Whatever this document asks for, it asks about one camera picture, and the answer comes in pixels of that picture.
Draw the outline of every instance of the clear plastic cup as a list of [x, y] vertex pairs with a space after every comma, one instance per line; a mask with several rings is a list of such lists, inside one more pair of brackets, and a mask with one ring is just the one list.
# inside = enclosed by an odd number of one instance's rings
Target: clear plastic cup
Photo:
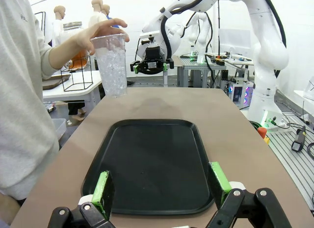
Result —
[[125, 37], [125, 34], [115, 34], [91, 40], [108, 97], [116, 98], [127, 93]]

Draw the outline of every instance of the orange liquid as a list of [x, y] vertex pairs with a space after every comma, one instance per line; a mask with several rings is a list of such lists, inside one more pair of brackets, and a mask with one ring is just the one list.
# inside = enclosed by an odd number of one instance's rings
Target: orange liquid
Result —
[[85, 68], [88, 60], [88, 52], [87, 50], [81, 50], [76, 56], [74, 56], [72, 60], [72, 64], [69, 65], [69, 70], [77, 70]]

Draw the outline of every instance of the glass jar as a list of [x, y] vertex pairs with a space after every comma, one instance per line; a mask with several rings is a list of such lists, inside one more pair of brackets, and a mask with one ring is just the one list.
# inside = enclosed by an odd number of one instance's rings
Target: glass jar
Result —
[[[63, 25], [63, 31], [60, 35], [61, 42], [65, 42], [73, 35], [81, 32], [83, 29], [82, 22], [70, 22]], [[81, 50], [66, 65], [69, 70], [84, 69], [88, 61], [88, 51]]]

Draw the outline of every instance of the gray sweatshirt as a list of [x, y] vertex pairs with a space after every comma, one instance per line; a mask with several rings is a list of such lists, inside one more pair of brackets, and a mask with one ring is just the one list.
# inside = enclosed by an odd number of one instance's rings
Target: gray sweatshirt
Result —
[[59, 146], [43, 105], [56, 70], [27, 0], [0, 0], [0, 191], [25, 199]]

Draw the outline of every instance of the hand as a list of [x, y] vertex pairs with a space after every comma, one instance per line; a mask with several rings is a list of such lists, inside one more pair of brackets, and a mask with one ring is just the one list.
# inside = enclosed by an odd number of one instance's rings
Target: hand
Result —
[[[94, 26], [76, 34], [74, 36], [76, 43], [82, 49], [88, 50], [90, 55], [93, 55], [95, 53], [95, 48], [92, 42], [90, 41], [90, 39], [95, 38], [95, 37], [106, 36], [106, 35], [125, 33], [124, 30], [120, 28], [111, 27], [113, 25], [119, 25], [123, 28], [126, 28], [128, 26], [123, 20], [120, 20], [120, 19], [110, 19], [107, 21], [99, 22], [95, 24]], [[126, 42], [130, 40], [128, 35], [126, 35], [125, 40]]]

